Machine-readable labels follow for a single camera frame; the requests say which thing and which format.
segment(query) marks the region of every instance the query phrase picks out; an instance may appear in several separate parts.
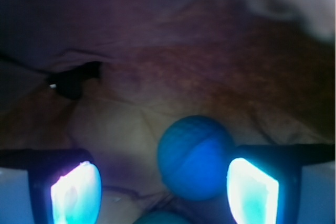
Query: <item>glowing light panel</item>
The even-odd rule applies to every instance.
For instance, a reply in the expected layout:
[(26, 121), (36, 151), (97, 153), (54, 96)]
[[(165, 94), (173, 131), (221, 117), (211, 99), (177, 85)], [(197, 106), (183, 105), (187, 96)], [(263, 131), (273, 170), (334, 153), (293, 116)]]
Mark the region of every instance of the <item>glowing light panel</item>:
[(244, 158), (234, 159), (227, 173), (227, 196), (238, 224), (275, 224), (279, 182)]
[(51, 186), (54, 224), (95, 223), (101, 203), (97, 167), (85, 161)]

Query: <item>black plastic housing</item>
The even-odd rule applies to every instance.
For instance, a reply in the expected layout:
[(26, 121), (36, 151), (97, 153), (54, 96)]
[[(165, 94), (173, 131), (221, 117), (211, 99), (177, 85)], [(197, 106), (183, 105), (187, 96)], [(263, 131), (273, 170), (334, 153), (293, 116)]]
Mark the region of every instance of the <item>black plastic housing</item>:
[(53, 224), (50, 188), (81, 162), (93, 163), (84, 149), (0, 150), (0, 167), (28, 171), (30, 200), (36, 224)]
[(242, 145), (233, 159), (239, 157), (279, 181), (276, 223), (289, 224), (298, 217), (302, 167), (335, 160), (335, 145)]

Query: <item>white surface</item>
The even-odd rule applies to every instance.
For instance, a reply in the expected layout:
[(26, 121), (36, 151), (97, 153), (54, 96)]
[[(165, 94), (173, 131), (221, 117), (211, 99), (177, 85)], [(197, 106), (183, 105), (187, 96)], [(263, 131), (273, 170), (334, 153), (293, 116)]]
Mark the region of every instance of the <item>white surface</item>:
[(335, 223), (335, 161), (302, 168), (297, 224)]
[(0, 223), (34, 224), (26, 170), (0, 167)]

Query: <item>blue foam ball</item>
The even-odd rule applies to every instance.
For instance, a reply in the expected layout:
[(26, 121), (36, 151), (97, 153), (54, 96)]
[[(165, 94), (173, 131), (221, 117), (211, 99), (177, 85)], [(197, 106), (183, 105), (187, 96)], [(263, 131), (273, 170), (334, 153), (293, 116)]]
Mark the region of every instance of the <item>blue foam ball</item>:
[(163, 183), (189, 200), (206, 200), (225, 191), (228, 157), (234, 141), (217, 121), (188, 116), (171, 125), (157, 149)]
[(166, 211), (155, 211), (139, 218), (134, 224), (190, 224), (183, 217)]

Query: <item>fabric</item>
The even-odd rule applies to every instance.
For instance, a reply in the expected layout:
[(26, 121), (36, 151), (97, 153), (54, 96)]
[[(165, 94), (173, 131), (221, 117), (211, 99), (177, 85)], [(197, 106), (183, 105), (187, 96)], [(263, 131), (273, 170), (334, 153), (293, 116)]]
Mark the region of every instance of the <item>fabric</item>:
[[(105, 188), (99, 223), (157, 206), (229, 222), (223, 198), (171, 198), (161, 182), (157, 143), (182, 117), (218, 120), (237, 145), (335, 142), (334, 46), (241, 0), (0, 0), (0, 17), (0, 50), (25, 66), (1, 62), (0, 148), (90, 151)], [(32, 71), (94, 60), (101, 79), (79, 101)]]

